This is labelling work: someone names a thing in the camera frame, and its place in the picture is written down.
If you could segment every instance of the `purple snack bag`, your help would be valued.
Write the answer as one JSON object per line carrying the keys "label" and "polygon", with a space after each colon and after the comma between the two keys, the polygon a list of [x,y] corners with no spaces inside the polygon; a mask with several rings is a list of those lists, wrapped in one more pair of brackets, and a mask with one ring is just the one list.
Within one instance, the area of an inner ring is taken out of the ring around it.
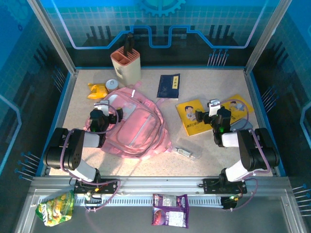
{"label": "purple snack bag", "polygon": [[188,228],[189,204],[187,195],[154,194],[152,225]]}

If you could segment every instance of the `yellow book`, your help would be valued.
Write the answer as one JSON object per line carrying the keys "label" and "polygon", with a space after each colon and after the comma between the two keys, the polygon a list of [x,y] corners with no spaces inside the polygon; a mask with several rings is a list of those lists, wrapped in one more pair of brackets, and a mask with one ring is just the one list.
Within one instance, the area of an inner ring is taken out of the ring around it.
{"label": "yellow book", "polygon": [[176,105],[176,108],[188,136],[193,136],[212,129],[209,124],[206,125],[204,122],[198,123],[196,121],[195,110],[205,112],[205,109],[203,108],[200,100],[192,100],[185,103],[180,103]]}
{"label": "yellow book", "polygon": [[[232,99],[241,100],[244,102],[248,108],[249,113],[254,111],[253,107],[249,105],[240,95],[234,95],[228,98],[228,100]],[[231,111],[230,124],[240,120],[247,115],[245,106],[238,101],[226,102],[222,104],[222,106]],[[180,103],[176,105],[176,108],[188,136],[193,136],[212,129],[209,124],[204,124],[204,122],[198,123],[196,121],[195,110],[200,110],[202,112],[206,111],[200,100],[191,100],[185,103]]]}

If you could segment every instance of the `white lid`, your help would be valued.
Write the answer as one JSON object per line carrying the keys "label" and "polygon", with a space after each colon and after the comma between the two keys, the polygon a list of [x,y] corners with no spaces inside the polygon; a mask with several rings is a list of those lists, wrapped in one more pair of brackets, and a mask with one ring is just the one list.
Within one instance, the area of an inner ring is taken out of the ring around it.
{"label": "white lid", "polygon": [[106,82],[106,88],[109,90],[116,89],[118,87],[119,83],[115,79],[110,79]]}

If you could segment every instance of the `book cover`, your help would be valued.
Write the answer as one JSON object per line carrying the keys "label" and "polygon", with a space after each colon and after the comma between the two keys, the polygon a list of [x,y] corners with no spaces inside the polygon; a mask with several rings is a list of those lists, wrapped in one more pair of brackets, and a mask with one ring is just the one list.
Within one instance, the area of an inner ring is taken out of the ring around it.
{"label": "book cover", "polygon": [[[228,100],[232,99],[244,102],[250,114],[254,111],[254,108],[249,103],[247,103],[240,95],[234,95],[228,98]],[[238,101],[229,101],[223,103],[222,106],[231,111],[230,124],[240,120],[247,115],[245,106]],[[196,121],[195,110],[201,110],[202,112],[206,112],[200,100],[191,100],[185,103],[180,103],[176,105],[176,108],[188,136],[193,136],[212,129],[209,124],[204,124],[203,122],[198,123]]]}
{"label": "book cover", "polygon": [[179,84],[180,84],[180,74],[161,75],[156,97],[178,99]]}
{"label": "book cover", "polygon": [[205,112],[200,100],[191,100],[185,103],[180,103],[176,105],[176,108],[188,136],[193,136],[212,129],[209,124],[206,125],[204,122],[198,123],[196,121],[195,110]]}

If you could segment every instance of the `white speckled surface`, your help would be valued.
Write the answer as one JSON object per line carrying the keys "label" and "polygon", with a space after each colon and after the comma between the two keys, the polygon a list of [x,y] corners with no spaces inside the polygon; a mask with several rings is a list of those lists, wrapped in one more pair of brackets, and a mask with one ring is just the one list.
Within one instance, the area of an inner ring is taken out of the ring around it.
{"label": "white speckled surface", "polygon": [[[179,100],[168,100],[160,109],[168,123],[173,145],[183,145],[189,151],[201,156],[192,161],[174,152],[159,154],[146,161],[122,159],[105,154],[99,149],[83,149],[82,158],[99,169],[101,175],[119,176],[218,176],[224,167],[229,167],[239,159],[238,148],[220,148],[215,145],[213,133],[206,132],[187,137],[175,108],[178,103],[200,99],[206,106],[209,99],[225,100],[240,94],[248,103],[251,99],[242,70],[142,70],[142,86],[137,90],[153,101],[161,74],[181,74]],[[80,70],[71,97],[64,128],[82,129],[95,100],[87,99],[88,83],[105,83],[117,76],[114,70]],[[250,115],[250,122],[258,127],[255,113]],[[51,169],[50,175],[63,175],[60,170]]]}

